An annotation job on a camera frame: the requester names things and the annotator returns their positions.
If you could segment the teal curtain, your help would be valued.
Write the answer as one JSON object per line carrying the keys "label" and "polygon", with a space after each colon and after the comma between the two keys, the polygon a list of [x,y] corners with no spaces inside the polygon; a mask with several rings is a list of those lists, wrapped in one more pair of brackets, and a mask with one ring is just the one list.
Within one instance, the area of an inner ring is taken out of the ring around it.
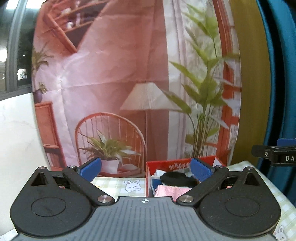
{"label": "teal curtain", "polygon": [[270,105],[264,145],[295,140],[295,5],[257,1],[270,64]]}

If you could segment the printed room backdrop cloth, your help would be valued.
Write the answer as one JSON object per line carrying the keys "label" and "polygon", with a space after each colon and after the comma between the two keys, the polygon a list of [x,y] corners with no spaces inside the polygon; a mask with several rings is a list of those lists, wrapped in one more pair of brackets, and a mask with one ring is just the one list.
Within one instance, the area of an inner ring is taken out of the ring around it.
{"label": "printed room backdrop cloth", "polygon": [[33,40],[36,118],[53,170],[102,160],[231,163],[241,76],[230,1],[45,1]]}

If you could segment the dark window frame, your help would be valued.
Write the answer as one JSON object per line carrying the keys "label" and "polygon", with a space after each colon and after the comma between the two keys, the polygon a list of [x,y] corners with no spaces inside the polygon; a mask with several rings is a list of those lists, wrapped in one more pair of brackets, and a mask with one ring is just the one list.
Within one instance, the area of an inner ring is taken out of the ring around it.
{"label": "dark window frame", "polygon": [[32,92],[32,51],[43,1],[1,1],[1,100]]}

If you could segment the red strawberry cardboard box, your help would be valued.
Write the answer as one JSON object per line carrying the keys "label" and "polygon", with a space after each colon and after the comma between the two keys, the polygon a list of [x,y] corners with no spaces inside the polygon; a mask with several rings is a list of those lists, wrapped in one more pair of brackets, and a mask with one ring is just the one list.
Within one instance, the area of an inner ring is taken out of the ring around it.
{"label": "red strawberry cardboard box", "polygon": [[146,195],[171,196],[174,200],[211,177],[215,166],[223,166],[216,156],[146,163]]}

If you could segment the blue white package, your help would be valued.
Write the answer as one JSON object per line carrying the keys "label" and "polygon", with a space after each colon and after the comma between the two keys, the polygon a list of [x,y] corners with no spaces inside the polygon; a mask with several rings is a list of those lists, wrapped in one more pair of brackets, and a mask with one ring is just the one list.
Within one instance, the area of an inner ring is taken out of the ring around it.
{"label": "blue white package", "polygon": [[152,191],[155,192],[159,185],[162,185],[160,179],[151,178],[151,188]]}

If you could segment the green checked tablecloth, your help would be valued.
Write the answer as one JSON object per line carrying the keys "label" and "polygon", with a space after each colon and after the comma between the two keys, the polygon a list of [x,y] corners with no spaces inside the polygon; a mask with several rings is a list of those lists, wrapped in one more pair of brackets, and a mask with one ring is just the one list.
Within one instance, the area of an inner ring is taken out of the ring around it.
{"label": "green checked tablecloth", "polygon": [[[281,217],[276,227],[276,231],[274,232],[276,239],[295,240],[295,206],[266,176],[262,173],[259,174],[280,205]],[[126,181],[133,182],[136,180],[139,181],[139,190],[128,192]],[[147,193],[145,178],[96,177],[91,183],[112,196],[114,199],[117,199],[119,196],[146,196]]]}

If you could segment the pink knitted towel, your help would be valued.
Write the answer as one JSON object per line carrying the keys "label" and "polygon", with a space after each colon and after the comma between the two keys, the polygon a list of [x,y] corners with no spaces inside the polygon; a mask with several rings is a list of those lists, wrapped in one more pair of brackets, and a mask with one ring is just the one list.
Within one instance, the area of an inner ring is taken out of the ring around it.
{"label": "pink knitted towel", "polygon": [[155,197],[172,197],[173,201],[176,201],[178,197],[182,196],[186,192],[190,191],[189,187],[177,187],[177,186],[166,186],[159,185],[155,192]]}

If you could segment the black soft item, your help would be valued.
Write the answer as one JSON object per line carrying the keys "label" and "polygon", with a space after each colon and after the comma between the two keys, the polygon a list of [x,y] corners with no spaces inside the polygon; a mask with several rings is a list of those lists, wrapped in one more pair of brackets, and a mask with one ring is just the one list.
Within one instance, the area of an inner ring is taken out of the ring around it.
{"label": "black soft item", "polygon": [[189,187],[193,188],[198,185],[194,177],[187,177],[180,172],[166,172],[160,177],[162,184],[167,186]]}

